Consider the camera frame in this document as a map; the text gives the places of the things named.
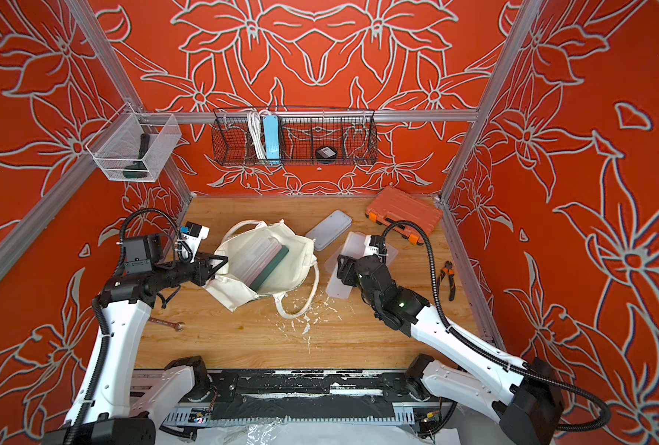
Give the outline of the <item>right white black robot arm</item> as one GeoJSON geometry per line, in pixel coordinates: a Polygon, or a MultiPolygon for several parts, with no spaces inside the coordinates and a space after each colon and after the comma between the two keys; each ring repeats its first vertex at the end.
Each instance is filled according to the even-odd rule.
{"type": "Polygon", "coordinates": [[[536,358],[531,363],[491,346],[444,314],[433,246],[418,230],[427,250],[430,300],[401,287],[387,265],[385,235],[364,241],[362,255],[340,255],[335,274],[361,292],[363,302],[385,326],[426,344],[458,367],[451,371],[423,354],[407,371],[429,395],[448,399],[488,417],[515,444],[548,444],[557,432],[605,428],[609,406],[593,393],[557,379],[555,370],[536,358]]]}

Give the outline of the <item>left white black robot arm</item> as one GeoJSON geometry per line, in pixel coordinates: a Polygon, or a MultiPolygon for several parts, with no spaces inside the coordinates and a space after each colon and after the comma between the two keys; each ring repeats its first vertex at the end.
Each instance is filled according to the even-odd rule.
{"type": "Polygon", "coordinates": [[[99,330],[81,390],[62,428],[45,444],[153,444],[156,432],[184,398],[202,401],[212,393],[199,356],[171,362],[151,389],[133,402],[131,383],[144,326],[162,290],[199,287],[227,264],[225,256],[199,252],[190,261],[161,263],[156,254],[127,253],[92,301],[99,330]]]}

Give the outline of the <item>white printed canvas tote bag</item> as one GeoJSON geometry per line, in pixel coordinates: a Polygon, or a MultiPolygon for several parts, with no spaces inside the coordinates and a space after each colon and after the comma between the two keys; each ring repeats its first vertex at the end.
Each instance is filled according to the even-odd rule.
{"type": "Polygon", "coordinates": [[[289,320],[311,308],[320,279],[315,241],[296,235],[285,222],[241,221],[224,235],[216,255],[228,262],[203,288],[229,311],[266,297],[273,298],[279,315],[289,320]],[[286,311],[284,298],[311,273],[315,277],[304,306],[286,311]]]}

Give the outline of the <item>translucent frosted pencil case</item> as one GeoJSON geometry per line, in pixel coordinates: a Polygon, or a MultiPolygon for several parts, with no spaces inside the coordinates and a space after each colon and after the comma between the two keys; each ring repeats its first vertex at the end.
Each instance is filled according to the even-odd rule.
{"type": "Polygon", "coordinates": [[[340,255],[355,260],[362,258],[366,249],[365,241],[367,237],[367,235],[360,232],[349,232],[340,250],[340,255]]]}

